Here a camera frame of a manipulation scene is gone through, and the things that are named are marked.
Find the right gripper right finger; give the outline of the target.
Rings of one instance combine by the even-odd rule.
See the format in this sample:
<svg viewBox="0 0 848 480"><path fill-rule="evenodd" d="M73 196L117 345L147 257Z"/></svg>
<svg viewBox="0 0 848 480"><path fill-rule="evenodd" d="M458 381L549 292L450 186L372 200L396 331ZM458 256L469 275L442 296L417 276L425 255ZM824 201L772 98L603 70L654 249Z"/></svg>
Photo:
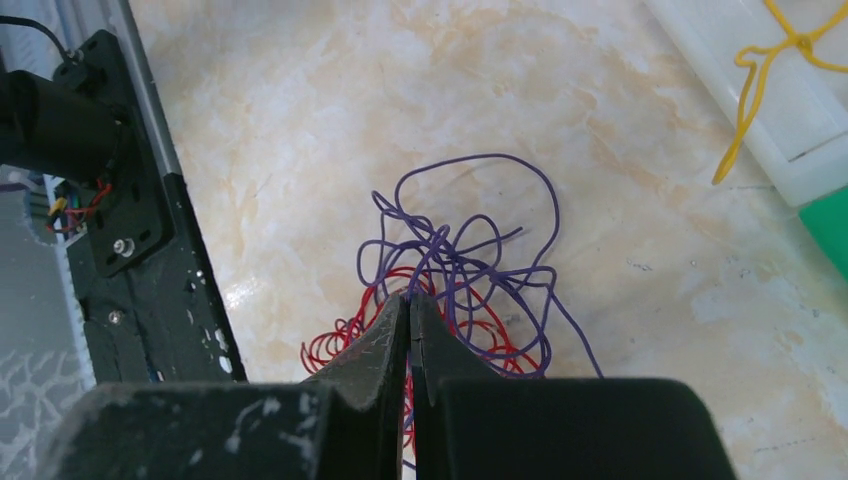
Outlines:
<svg viewBox="0 0 848 480"><path fill-rule="evenodd" d="M420 479L731 479L713 419L662 378L507 379L409 301Z"/></svg>

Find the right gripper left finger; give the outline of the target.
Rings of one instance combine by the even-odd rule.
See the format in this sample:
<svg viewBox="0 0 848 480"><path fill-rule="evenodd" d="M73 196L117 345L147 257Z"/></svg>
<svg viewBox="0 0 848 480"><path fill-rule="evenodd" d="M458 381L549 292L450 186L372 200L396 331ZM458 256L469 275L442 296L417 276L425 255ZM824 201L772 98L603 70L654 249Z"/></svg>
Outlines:
<svg viewBox="0 0 848 480"><path fill-rule="evenodd" d="M110 383L67 414L40 479L398 479L408 303L298 383Z"/></svg>

